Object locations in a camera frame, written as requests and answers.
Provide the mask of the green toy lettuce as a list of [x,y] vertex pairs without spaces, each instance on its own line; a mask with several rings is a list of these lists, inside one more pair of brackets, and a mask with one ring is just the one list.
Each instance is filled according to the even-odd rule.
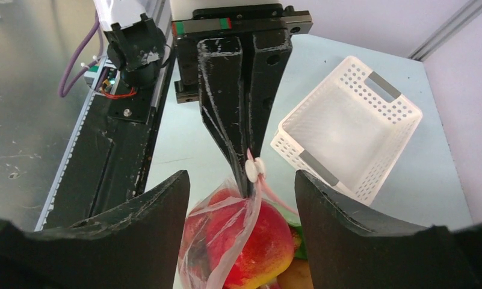
[[307,260],[307,250],[304,242],[303,228],[301,225],[298,214],[287,210],[286,208],[280,209],[280,213],[286,220],[294,242],[294,257],[298,259]]

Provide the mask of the grey aluminium frame rail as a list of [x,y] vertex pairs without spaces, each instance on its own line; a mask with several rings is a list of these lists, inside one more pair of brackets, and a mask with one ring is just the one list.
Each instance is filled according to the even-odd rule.
[[453,36],[459,33],[482,13],[482,0],[469,0],[444,22],[431,36],[419,45],[407,58],[424,62]]

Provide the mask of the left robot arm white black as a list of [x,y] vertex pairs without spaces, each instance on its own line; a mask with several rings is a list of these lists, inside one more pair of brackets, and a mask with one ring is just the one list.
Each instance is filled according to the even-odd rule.
[[[157,79],[168,37],[150,1],[96,1],[107,55],[137,92]],[[245,163],[261,153],[272,105],[292,52],[310,31],[309,11],[280,1],[170,1],[170,39],[182,94],[198,99],[203,123],[226,157],[244,197]]]

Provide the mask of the red toy apple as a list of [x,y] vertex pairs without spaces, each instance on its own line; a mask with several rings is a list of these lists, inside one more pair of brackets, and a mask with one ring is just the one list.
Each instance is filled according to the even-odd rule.
[[[220,269],[221,257],[246,228],[251,205],[235,187],[222,186],[187,215],[178,257],[183,288],[206,288],[206,281]],[[290,228],[280,211],[263,199],[255,226],[223,283],[213,288],[273,288],[274,279],[294,259]]]

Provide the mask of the brown toy potato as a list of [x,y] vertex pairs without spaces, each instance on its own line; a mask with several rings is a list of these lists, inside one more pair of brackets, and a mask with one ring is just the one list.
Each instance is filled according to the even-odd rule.
[[282,289],[314,289],[309,263],[303,259],[294,259],[277,282]]

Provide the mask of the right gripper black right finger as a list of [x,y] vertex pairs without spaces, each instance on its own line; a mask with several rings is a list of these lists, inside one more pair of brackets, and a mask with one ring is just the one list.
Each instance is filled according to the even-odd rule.
[[482,223],[419,226],[295,174],[315,288],[482,288]]

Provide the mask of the white perforated plastic basket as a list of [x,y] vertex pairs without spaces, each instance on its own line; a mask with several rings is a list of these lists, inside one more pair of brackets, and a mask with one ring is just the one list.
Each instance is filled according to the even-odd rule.
[[399,90],[349,56],[279,123],[271,147],[293,168],[371,205],[422,117]]

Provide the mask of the clear zip top bag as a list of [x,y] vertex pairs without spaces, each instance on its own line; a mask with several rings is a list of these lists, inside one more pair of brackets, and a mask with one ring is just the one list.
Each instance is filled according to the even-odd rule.
[[295,259],[307,259],[298,212],[265,180],[261,158],[244,165],[253,193],[242,197],[233,179],[187,215],[178,255],[184,288],[277,288]]

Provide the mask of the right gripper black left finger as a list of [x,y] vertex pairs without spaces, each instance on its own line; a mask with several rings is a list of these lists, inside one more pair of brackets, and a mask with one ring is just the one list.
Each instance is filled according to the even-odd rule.
[[26,232],[0,219],[0,288],[171,288],[189,195],[180,170],[70,227]]

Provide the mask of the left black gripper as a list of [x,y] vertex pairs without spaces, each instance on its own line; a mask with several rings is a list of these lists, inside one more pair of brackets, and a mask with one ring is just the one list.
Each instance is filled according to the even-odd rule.
[[[247,147],[254,157],[260,156],[273,102],[292,52],[290,35],[307,34],[312,16],[291,5],[257,4],[196,9],[190,19],[171,24],[181,76],[175,82],[176,101],[199,100],[203,123],[227,159],[241,196],[250,197],[244,168]],[[279,28],[288,32],[269,31]],[[243,49],[236,36],[253,32],[246,125]]]

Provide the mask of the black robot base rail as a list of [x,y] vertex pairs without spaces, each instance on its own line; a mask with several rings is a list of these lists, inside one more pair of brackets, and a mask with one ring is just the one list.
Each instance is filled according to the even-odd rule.
[[88,94],[36,230],[72,225],[145,192],[174,64],[170,57],[153,94]]

